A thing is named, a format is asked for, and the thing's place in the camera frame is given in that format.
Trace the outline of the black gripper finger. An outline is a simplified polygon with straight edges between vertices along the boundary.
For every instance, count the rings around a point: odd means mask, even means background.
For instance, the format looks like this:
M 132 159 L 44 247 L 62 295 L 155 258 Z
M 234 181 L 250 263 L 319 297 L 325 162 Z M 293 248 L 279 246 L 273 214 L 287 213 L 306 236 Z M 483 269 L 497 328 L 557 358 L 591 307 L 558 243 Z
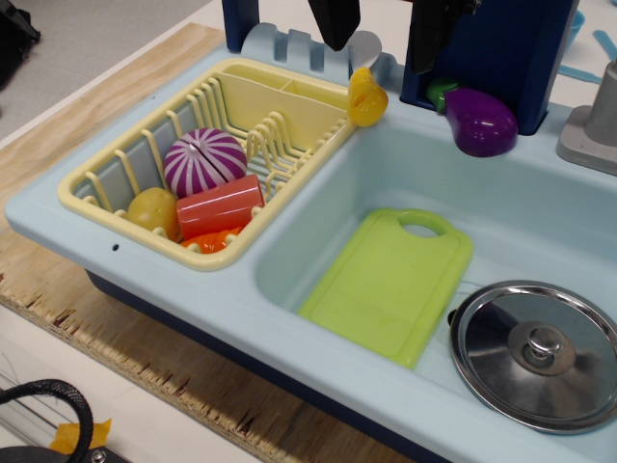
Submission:
M 308 3 L 324 43 L 340 51 L 360 25 L 360 1 L 309 0 Z
M 468 1 L 414 1 L 410 29 L 413 73 L 422 74 L 434 68 L 439 53 L 449 44 L 459 18 L 468 13 Z

